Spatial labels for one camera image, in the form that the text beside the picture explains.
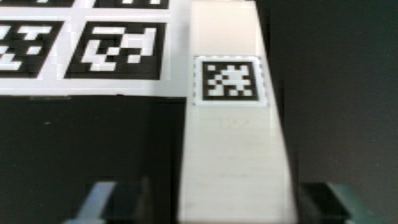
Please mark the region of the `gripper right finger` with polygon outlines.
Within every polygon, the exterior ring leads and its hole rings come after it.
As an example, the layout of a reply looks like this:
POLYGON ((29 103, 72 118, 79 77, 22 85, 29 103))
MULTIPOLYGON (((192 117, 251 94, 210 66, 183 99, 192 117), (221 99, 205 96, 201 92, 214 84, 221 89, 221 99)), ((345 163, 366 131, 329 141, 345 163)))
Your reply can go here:
POLYGON ((299 224, 386 224, 347 185, 303 183, 299 189, 299 224))

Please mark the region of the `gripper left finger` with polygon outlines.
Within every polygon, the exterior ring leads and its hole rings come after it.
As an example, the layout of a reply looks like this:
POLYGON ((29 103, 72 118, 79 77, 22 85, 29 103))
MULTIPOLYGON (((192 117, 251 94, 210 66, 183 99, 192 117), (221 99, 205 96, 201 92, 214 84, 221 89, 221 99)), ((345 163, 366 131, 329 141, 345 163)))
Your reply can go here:
POLYGON ((77 216, 63 224, 150 224, 148 203, 143 182, 98 182, 77 216))

